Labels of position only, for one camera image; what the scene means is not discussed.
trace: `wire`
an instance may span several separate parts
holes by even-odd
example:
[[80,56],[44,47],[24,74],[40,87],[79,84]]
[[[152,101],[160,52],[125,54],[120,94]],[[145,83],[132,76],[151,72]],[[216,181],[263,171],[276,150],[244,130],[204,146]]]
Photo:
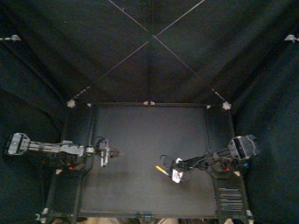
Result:
[[211,86],[205,78],[203,78],[201,75],[199,75],[192,68],[187,65],[187,63],[181,60],[181,58],[175,54],[175,52],[171,50],[171,48],[164,44],[164,42],[153,35],[153,38],[157,40],[157,42],[163,45],[163,47],[168,50],[168,52],[172,54],[172,56],[183,63],[183,65],[189,69],[189,71],[200,77],[201,81],[204,82],[205,86],[209,88],[211,92],[223,100],[225,101],[224,97],[220,95],[220,93],[215,90],[215,88]]
[[125,10],[121,9],[115,2],[112,2],[111,0],[108,0],[116,7],[117,9],[135,21],[135,23],[148,32],[148,30],[143,27],[143,25],[127,14]]
[[179,18],[176,18],[175,20],[173,20],[173,22],[155,35],[156,37],[160,35],[160,34],[163,34],[163,32],[165,32],[168,29],[169,29],[169,27],[175,24],[175,23],[177,23],[177,21],[179,20],[181,20],[181,18],[184,18],[185,16],[187,16],[187,14],[189,14],[189,12],[195,9],[195,8],[197,8],[197,6],[200,6],[201,4],[203,4],[203,2],[204,2],[205,0],[201,0],[199,3],[196,3],[192,7],[191,7],[191,9],[185,12],[185,13],[183,13],[183,15],[179,17]]
[[99,78],[87,86],[83,88],[83,90],[72,97],[72,100],[79,98],[84,92],[87,92],[88,89],[139,52],[139,50],[148,44],[148,41],[144,42],[127,56],[125,58],[101,75]]

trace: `black tent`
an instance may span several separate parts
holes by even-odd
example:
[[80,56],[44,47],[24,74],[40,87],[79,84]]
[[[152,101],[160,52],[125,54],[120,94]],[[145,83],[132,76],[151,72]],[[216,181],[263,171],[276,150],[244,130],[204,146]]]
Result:
[[[261,149],[245,176],[255,219],[299,222],[299,43],[285,41],[299,38],[297,1],[4,0],[0,7],[0,38],[21,39],[0,47],[1,149],[15,132],[57,143],[69,101],[228,102],[237,135],[257,136]],[[41,159],[0,161],[0,223],[32,223]]]

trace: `white sticker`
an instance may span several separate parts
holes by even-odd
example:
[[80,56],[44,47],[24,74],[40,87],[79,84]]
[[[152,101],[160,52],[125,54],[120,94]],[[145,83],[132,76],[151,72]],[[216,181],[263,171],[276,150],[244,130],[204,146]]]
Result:
[[[181,161],[181,159],[177,158],[176,161],[175,161],[175,163],[179,164],[180,161]],[[176,170],[172,170],[172,181],[175,183],[177,183],[177,184],[180,183],[181,177],[183,177],[183,172],[181,171],[177,172]]]

